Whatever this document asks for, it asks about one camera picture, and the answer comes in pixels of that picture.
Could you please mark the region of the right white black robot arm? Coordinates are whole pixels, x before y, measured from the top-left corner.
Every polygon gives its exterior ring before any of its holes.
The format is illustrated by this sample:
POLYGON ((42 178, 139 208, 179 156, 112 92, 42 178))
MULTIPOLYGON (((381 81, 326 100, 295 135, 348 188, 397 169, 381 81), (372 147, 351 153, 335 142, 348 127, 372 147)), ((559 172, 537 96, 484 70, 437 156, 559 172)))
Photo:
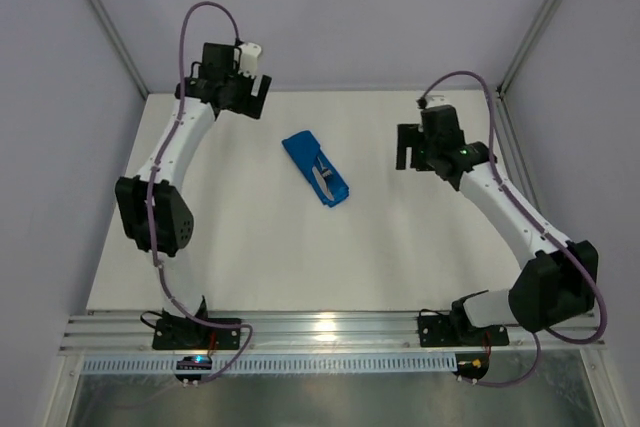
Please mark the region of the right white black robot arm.
POLYGON ((419 104, 421 120, 397 127, 396 167, 433 172, 491 223, 520 273, 508 289, 481 291, 452 304, 467 330, 518 325, 537 333, 591 311, 599 255, 554 228, 508 179, 492 150, 469 143, 451 105, 419 104))

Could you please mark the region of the blue cloth napkin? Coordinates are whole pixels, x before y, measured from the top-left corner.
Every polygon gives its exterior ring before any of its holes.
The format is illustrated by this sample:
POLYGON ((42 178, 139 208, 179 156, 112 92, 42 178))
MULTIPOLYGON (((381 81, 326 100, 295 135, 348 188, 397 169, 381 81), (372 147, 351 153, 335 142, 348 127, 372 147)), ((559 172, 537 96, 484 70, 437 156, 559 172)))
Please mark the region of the blue cloth napkin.
POLYGON ((309 130, 300 131, 282 140, 281 144, 322 204, 332 208, 349 197, 349 186, 326 157, 320 143, 309 130), (333 201, 329 201, 323 195, 312 173, 312 168, 317 167, 317 157, 320 157, 333 172, 333 175, 327 180, 329 189, 334 196, 333 201))

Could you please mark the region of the silver table knife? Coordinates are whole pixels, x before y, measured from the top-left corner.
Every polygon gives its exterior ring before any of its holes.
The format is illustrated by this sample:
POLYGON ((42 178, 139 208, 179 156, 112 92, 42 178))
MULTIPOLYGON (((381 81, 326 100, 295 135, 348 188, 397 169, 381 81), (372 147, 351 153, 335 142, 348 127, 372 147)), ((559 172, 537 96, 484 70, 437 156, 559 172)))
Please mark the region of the silver table knife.
POLYGON ((312 173, 314 175, 314 178, 321 190, 321 192, 323 193, 323 195, 329 200, 329 201, 333 201, 334 200, 334 196, 331 192, 331 190, 329 189, 329 186, 327 184, 327 180, 330 178, 322 178, 319 174, 319 171, 317 170, 317 167, 313 167, 312 168, 312 173))

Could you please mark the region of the silver fork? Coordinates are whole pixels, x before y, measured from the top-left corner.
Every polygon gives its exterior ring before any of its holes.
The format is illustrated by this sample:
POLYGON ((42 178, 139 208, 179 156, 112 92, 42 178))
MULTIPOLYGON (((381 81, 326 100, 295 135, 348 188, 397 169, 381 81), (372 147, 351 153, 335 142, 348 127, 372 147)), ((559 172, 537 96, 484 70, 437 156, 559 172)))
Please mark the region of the silver fork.
POLYGON ((322 161, 320 157, 316 158, 317 170, 322 178, 328 178, 333 175, 332 170, 322 161))

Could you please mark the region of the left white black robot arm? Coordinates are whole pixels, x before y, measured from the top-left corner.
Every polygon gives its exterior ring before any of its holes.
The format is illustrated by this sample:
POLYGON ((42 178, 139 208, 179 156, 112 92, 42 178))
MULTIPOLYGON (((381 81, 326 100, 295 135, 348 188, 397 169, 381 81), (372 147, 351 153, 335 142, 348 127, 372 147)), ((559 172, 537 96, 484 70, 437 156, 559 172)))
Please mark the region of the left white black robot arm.
POLYGON ((214 324, 187 252, 195 219, 182 187, 205 134, 222 112, 260 118, 272 82, 258 73, 262 53, 254 42, 205 44, 195 70, 180 72, 172 113, 153 151, 135 175, 115 184, 124 233, 148 255, 170 315, 198 327, 214 324))

